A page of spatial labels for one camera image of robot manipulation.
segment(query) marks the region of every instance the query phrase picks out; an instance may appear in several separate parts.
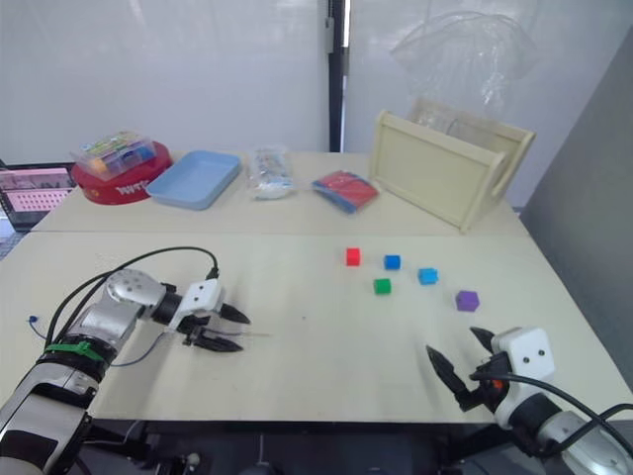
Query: laptop screen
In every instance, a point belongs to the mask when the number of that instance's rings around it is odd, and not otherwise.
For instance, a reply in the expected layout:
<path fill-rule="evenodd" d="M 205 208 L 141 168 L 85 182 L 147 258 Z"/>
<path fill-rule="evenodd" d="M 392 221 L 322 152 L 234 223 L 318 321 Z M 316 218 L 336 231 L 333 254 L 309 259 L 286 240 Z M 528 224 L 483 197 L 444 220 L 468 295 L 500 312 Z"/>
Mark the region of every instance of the laptop screen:
<path fill-rule="evenodd" d="M 7 165 L 0 168 L 0 204 L 13 228 L 30 231 L 75 186 L 74 163 Z"/>

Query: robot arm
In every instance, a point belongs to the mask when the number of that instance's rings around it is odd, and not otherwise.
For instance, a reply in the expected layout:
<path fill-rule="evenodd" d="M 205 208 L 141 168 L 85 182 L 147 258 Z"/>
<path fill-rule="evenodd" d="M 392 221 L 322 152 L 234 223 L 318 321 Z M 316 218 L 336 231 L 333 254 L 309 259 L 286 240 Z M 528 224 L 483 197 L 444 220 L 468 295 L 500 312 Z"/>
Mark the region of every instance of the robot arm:
<path fill-rule="evenodd" d="M 573 412 L 563 412 L 538 387 L 485 377 L 511 373 L 536 380 L 551 378 L 556 367 L 543 330 L 513 329 L 497 335 L 483 329 L 471 331 L 492 354 L 472 375 L 480 382 L 474 391 L 467 389 L 442 353 L 427 347 L 433 369 L 453 392 L 462 411 L 485 405 L 501 428 L 513 432 L 519 448 L 536 456 L 547 453 L 552 443 L 565 441 L 586 423 Z M 556 457 L 576 475 L 633 474 L 633 459 L 598 427 Z"/>
<path fill-rule="evenodd" d="M 132 269 L 108 278 L 101 300 L 45 349 L 0 409 L 0 475 L 57 474 L 72 465 L 91 425 L 86 410 L 138 319 L 184 333 L 185 344 L 213 351 L 242 349 L 206 331 L 212 316 L 250 323 L 222 302 L 219 279 L 192 284 L 184 297 L 175 290 Z"/>

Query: green cube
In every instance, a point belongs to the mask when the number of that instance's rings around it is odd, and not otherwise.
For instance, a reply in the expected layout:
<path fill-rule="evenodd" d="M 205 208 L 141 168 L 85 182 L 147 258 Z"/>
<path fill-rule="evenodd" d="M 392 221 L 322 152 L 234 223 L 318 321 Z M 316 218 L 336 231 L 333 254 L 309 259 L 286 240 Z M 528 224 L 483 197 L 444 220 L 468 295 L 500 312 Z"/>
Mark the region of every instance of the green cube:
<path fill-rule="evenodd" d="M 376 295 L 391 294 L 392 281 L 390 279 L 374 280 L 374 292 L 376 293 Z"/>

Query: cyan cube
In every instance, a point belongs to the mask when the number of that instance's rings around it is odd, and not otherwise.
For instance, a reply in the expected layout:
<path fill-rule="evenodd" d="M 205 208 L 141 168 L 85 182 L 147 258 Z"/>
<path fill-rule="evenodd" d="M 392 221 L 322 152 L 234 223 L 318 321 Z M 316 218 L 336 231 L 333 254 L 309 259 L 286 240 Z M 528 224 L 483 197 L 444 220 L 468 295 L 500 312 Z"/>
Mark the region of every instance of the cyan cube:
<path fill-rule="evenodd" d="M 417 280 L 422 285 L 433 285 L 437 282 L 437 269 L 427 267 L 417 271 Z"/>

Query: black cable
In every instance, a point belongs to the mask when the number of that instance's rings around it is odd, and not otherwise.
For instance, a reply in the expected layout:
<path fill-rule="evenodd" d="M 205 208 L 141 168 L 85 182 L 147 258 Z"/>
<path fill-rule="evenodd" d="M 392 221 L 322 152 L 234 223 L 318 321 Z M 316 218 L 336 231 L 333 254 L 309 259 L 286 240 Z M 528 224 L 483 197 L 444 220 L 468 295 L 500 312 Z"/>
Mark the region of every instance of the black cable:
<path fill-rule="evenodd" d="M 633 446 L 624 438 L 624 436 L 618 432 L 610 423 L 603 420 L 599 414 L 592 411 L 588 406 L 581 403 L 578 399 L 572 396 L 569 393 L 566 393 L 562 389 L 557 388 L 549 383 L 544 381 L 540 381 L 538 379 L 528 378 L 526 376 L 519 376 L 518 374 L 487 374 L 487 373 L 474 373 L 471 374 L 470 378 L 473 381 L 513 381 L 515 383 L 524 383 L 529 384 L 531 386 L 536 386 L 537 388 L 541 388 L 545 391 L 548 391 L 559 398 L 567 401 L 571 405 L 575 406 L 577 409 L 585 413 L 587 416 L 591 418 L 597 425 L 602 426 L 604 430 L 606 430 L 609 435 L 611 435 L 617 442 L 626 450 L 630 457 L 633 457 Z"/>
<path fill-rule="evenodd" d="M 68 297 L 66 297 L 64 299 L 64 301 L 59 305 L 59 307 L 57 307 L 57 310 L 55 311 L 55 313 L 54 313 L 54 315 L 52 317 L 52 320 L 50 321 L 50 325 L 48 326 L 48 332 L 46 334 L 45 346 L 49 346 L 52 343 L 55 326 L 57 324 L 57 321 L 59 320 L 59 316 L 61 315 L 61 312 L 63 311 L 63 309 L 66 307 L 66 305 L 68 305 L 68 303 L 79 292 L 81 292 L 83 289 L 85 289 L 91 283 L 99 280 L 99 282 L 97 282 L 97 284 L 95 284 L 88 291 L 88 293 L 83 297 L 83 299 L 81 299 L 81 301 L 79 302 L 79 305 L 77 305 L 77 307 L 72 312 L 72 314 L 70 315 L 70 317 L 68 318 L 68 320 L 66 321 L 64 326 L 61 328 L 61 330 L 57 334 L 57 337 L 54 339 L 55 342 L 59 342 L 60 341 L 61 337 L 68 331 L 70 326 L 72 326 L 74 321 L 77 319 L 77 316 L 79 315 L 79 313 L 81 312 L 83 307 L 86 305 L 88 300 L 90 300 L 90 298 L 95 294 L 95 292 L 97 292 L 99 287 L 101 287 L 104 284 L 104 282 L 108 279 L 108 277 L 110 277 L 111 274 L 113 274 L 114 272 L 118 272 L 119 270 L 124 269 L 124 268 L 128 267 L 129 265 L 132 265 L 132 264 L 134 264 L 136 262 L 139 262 L 140 260 L 146 259 L 148 257 L 152 257 L 153 255 L 157 255 L 157 254 L 164 253 L 164 252 L 171 252 L 171 251 L 174 251 L 174 250 L 197 250 L 199 252 L 202 252 L 202 253 L 208 255 L 211 258 L 212 262 L 213 262 L 213 267 L 211 268 L 211 271 L 207 274 L 207 279 L 215 279 L 215 278 L 218 278 L 218 276 L 220 275 L 220 270 L 218 269 L 218 260 L 216 259 L 214 254 L 212 252 L 206 250 L 206 249 L 201 248 L 201 247 L 195 247 L 195 246 L 191 246 L 191 245 L 179 245 L 179 246 L 174 246 L 174 247 L 164 247 L 162 249 L 156 249 L 156 250 L 147 252 L 145 254 L 142 254 L 142 255 L 140 255 L 138 257 L 135 257 L 134 259 L 130 259 L 127 262 L 124 262 L 123 264 L 119 265 L 117 268 L 115 268 L 113 270 L 110 270 L 108 272 L 104 272 L 102 274 L 99 274 L 99 275 L 91 278 L 90 280 L 87 280 L 86 282 L 81 284 L 79 287 L 77 287 L 70 295 L 68 295 Z"/>
<path fill-rule="evenodd" d="M 621 413 L 622 411 L 633 411 L 633 404 L 627 404 L 627 403 L 616 404 L 612 408 L 609 408 L 603 413 L 600 413 L 600 418 L 606 421 L 607 419 L 615 416 L 617 413 Z M 567 437 L 562 442 L 556 443 L 555 445 L 550 447 L 548 450 L 544 450 L 543 452 L 539 453 L 539 456 L 548 458 L 554 455 L 558 455 L 563 450 L 567 450 L 573 444 L 578 442 L 581 438 L 583 438 L 588 432 L 593 430 L 593 428 L 595 428 L 596 426 L 597 426 L 597 422 L 595 420 L 591 420 L 588 423 L 583 424 L 583 426 L 579 428 L 578 430 L 576 430 L 574 433 L 572 433 L 572 435 Z"/>
<path fill-rule="evenodd" d="M 84 462 L 79 457 L 75 458 L 75 465 L 77 465 L 77 468 L 81 470 L 81 473 L 83 473 L 83 475 L 92 475 L 92 472 L 88 468 L 88 465 L 86 465 L 86 462 Z"/>
<path fill-rule="evenodd" d="M 66 305 L 68 305 L 68 302 L 70 302 L 79 292 L 81 292 L 83 289 L 88 287 L 95 280 L 99 280 L 106 275 L 110 275 L 110 274 L 108 272 L 104 272 L 103 274 L 95 275 L 90 280 L 86 280 L 83 284 L 81 284 L 79 287 L 73 290 L 65 299 L 63 299 L 63 302 L 61 302 L 61 304 L 59 304 L 59 307 L 57 307 L 57 310 L 55 310 L 55 313 L 53 314 L 52 319 L 50 320 L 50 324 L 48 324 L 48 331 L 46 332 L 45 343 L 44 343 L 45 348 L 52 343 L 52 337 L 55 332 L 55 326 L 57 325 L 57 321 L 59 320 L 59 317 L 61 316 L 61 312 L 66 307 Z"/>
<path fill-rule="evenodd" d="M 128 443 L 128 440 L 130 439 L 130 435 L 132 435 L 132 431 L 135 429 L 136 426 L 138 426 L 141 423 L 142 423 L 142 421 L 134 421 L 130 425 L 128 430 L 126 431 L 126 435 L 123 437 L 123 441 L 121 441 L 121 442 L 114 442 L 112 440 L 84 440 L 82 443 L 84 445 L 92 445 L 92 444 L 117 445 L 117 446 L 125 445 L 126 443 Z"/>

